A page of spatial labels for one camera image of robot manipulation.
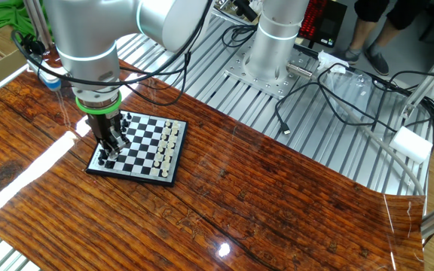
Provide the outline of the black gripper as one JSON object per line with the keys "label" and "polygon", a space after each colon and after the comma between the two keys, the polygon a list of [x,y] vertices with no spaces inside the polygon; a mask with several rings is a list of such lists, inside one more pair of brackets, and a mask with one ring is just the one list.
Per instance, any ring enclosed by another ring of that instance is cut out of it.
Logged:
{"label": "black gripper", "polygon": [[117,159],[130,141],[121,132],[121,113],[116,109],[107,114],[88,114],[87,124],[96,136],[99,158]]}

